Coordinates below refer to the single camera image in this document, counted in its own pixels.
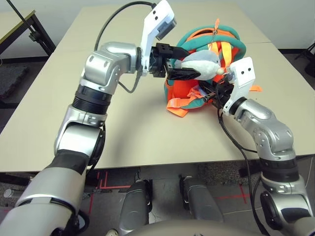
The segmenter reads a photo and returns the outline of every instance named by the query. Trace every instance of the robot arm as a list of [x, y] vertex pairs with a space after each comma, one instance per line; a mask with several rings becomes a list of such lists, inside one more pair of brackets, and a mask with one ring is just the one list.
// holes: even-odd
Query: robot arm
[[[159, 19], [152, 20], [153, 15]], [[8, 213], [0, 225], [0, 235], [76, 235], [86, 167], [95, 165], [103, 151], [102, 127], [119, 78], [136, 71], [139, 76], [142, 68], [145, 75], [153, 38], [163, 38], [174, 25], [174, 13], [162, 0], [146, 18], [142, 48], [109, 42], [87, 58], [55, 141], [55, 158]]]
[[255, 142], [266, 189], [260, 196], [266, 222], [284, 235], [311, 235], [315, 232], [315, 218], [298, 173], [293, 134], [272, 111], [245, 98], [255, 79], [251, 58], [232, 63], [229, 71], [234, 90], [223, 113], [234, 116]]
[[[55, 158], [33, 179], [8, 213], [0, 225], [0, 235], [76, 234], [86, 167], [95, 165], [103, 151], [102, 127], [120, 76], [137, 71], [137, 77], [148, 72], [164, 77], [165, 70], [176, 75], [176, 79], [200, 75], [193, 69], [170, 68], [167, 62], [174, 55], [166, 53], [161, 58], [158, 47], [152, 50], [154, 37], [163, 38], [175, 24], [172, 9], [162, 0], [146, 17], [141, 48], [110, 42], [88, 57], [56, 138]], [[160, 46], [164, 51], [166, 45]], [[187, 54], [179, 48], [170, 51], [177, 52], [175, 58]], [[223, 112], [233, 115], [256, 142], [266, 188], [261, 196], [266, 220], [270, 227], [285, 234], [311, 235], [315, 223], [304, 181], [298, 175], [292, 133], [270, 110], [244, 98], [254, 80], [252, 60], [232, 63], [230, 72], [234, 75], [234, 90]]]

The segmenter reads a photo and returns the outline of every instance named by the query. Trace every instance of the bag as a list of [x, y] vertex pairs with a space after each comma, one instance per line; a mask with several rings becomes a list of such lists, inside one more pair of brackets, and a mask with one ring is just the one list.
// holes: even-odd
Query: bag
[[[246, 46], [240, 41], [238, 33], [229, 26], [219, 25], [217, 19], [215, 25], [198, 27], [189, 31], [177, 44], [189, 53], [200, 50], [211, 50], [219, 56], [221, 68], [226, 72], [229, 65], [245, 55]], [[208, 83], [218, 82], [223, 75], [209, 78]], [[206, 101], [206, 95], [198, 86], [197, 80], [166, 80], [164, 84], [167, 110], [184, 117], [189, 109], [195, 109], [211, 103]]]

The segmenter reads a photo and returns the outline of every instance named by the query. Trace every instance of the stuffed bird toy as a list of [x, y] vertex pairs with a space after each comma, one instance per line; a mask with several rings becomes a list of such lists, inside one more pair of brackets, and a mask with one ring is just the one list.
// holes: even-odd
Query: stuffed bird toy
[[195, 80], [203, 81], [224, 73], [218, 55], [210, 50], [192, 53], [185, 57], [183, 61], [177, 60], [175, 68], [193, 68], [201, 74]]

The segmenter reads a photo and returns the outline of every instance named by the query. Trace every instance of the floor mat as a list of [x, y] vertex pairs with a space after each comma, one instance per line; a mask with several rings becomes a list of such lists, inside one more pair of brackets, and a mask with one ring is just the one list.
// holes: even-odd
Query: floor mat
[[0, 66], [0, 98], [7, 98], [28, 70], [27, 66]]

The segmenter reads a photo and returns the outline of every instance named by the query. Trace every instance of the table top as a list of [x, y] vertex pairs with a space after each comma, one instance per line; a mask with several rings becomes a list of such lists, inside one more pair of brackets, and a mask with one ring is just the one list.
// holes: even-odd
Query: table top
[[[53, 158], [54, 140], [72, 102], [90, 51], [53, 53], [0, 135], [0, 171], [38, 171]], [[249, 98], [270, 108], [291, 128], [297, 155], [315, 152], [315, 93], [272, 43], [247, 45], [263, 92]], [[131, 87], [134, 75], [121, 81]], [[177, 117], [165, 108], [163, 78], [144, 77], [134, 94], [120, 86], [106, 121], [106, 144], [97, 168], [241, 160], [221, 130], [216, 110], [206, 106]], [[231, 118], [229, 131], [247, 148], [251, 136]], [[248, 153], [249, 158], [257, 158]]]
[[[220, 24], [234, 28], [245, 44], [270, 42], [235, 3], [193, 1], [170, 5], [175, 13], [177, 25], [161, 41], [163, 43], [175, 46], [188, 31], [200, 26], [213, 25], [217, 18], [220, 18]], [[56, 50], [93, 50], [101, 27], [119, 7], [121, 5], [108, 4], [82, 8]], [[108, 41], [140, 45], [143, 21], [150, 10], [148, 6], [138, 5], [120, 12], [109, 23], [100, 40], [100, 45]]]
[[[35, 14], [35, 10], [22, 10], [21, 15], [27, 20]], [[14, 12], [0, 12], [0, 44], [23, 24], [20, 17]]]

